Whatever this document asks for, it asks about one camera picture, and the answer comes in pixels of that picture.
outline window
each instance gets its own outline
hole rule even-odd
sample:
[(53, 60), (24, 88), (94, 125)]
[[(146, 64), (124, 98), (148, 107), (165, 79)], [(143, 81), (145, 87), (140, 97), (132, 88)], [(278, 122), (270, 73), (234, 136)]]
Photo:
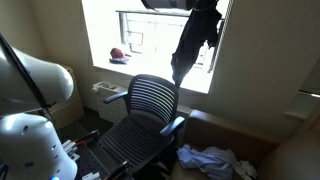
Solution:
[[(82, 0), (82, 3), (94, 66), (129, 75), (154, 74), (172, 81), (172, 53), (178, 46), (190, 12), (146, 10), (140, 0), (119, 0), (111, 4), (109, 1)], [(223, 18), (228, 5), (228, 0), (218, 3), (217, 9)], [(119, 46), (126, 47), (133, 56), (128, 65), (109, 62), (110, 50)], [(202, 93), (209, 91), (214, 54), (215, 49), (208, 49), (205, 43), (182, 88)]]

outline chair armrest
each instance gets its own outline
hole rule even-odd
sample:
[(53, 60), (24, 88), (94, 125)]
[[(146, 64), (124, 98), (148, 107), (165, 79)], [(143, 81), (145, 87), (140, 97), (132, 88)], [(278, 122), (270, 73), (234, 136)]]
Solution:
[(177, 117), (175, 120), (173, 120), (171, 123), (169, 123), (168, 125), (166, 125), (166, 127), (164, 127), (161, 131), (160, 134), (163, 137), (167, 137), (170, 134), (172, 134), (176, 129), (178, 129), (180, 127), (180, 125), (184, 122), (184, 118), (179, 116)]
[(125, 97), (127, 94), (128, 94), (128, 91), (120, 92), (118, 94), (114, 94), (112, 96), (109, 96), (109, 97), (105, 98), (103, 100), (103, 102), (105, 104), (109, 104), (109, 103), (111, 103), (111, 102), (113, 102), (113, 101), (115, 101), (115, 100), (117, 100), (119, 98)]

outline radiator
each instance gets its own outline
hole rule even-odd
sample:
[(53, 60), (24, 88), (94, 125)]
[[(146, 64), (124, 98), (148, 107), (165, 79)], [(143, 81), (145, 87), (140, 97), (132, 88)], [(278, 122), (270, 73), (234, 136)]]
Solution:
[[(103, 103), (103, 100), (106, 97), (126, 90), (126, 87), (121, 87), (105, 81), (101, 81), (93, 85), (92, 91), (96, 94), (96, 103), (100, 118), (112, 123), (117, 123), (127, 115), (127, 110), (123, 99), (118, 99), (110, 104)], [(177, 116), (186, 118), (190, 112), (190, 107), (181, 104), (178, 105)]]

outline chair backrest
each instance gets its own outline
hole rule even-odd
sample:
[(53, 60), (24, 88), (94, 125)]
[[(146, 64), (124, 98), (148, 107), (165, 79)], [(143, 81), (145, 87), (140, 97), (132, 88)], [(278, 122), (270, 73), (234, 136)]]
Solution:
[(130, 82), (126, 106), (132, 110), (146, 111), (169, 123), (176, 116), (178, 90), (173, 83), (153, 75), (140, 74)]

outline window sill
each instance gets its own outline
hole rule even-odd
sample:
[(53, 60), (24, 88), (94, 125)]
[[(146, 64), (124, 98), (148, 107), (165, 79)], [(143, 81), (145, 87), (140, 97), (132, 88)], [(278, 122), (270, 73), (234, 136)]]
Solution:
[[(155, 63), (154, 61), (130, 60), (128, 64), (112, 64), (109, 61), (95, 63), (94, 67), (107, 69), (110, 71), (135, 76), (137, 74), (151, 74), (162, 77), (173, 82), (172, 69), (170, 63)], [(203, 94), (208, 94), (212, 73), (206, 73), (205, 70), (192, 68), (184, 78), (181, 88), (188, 89)]]

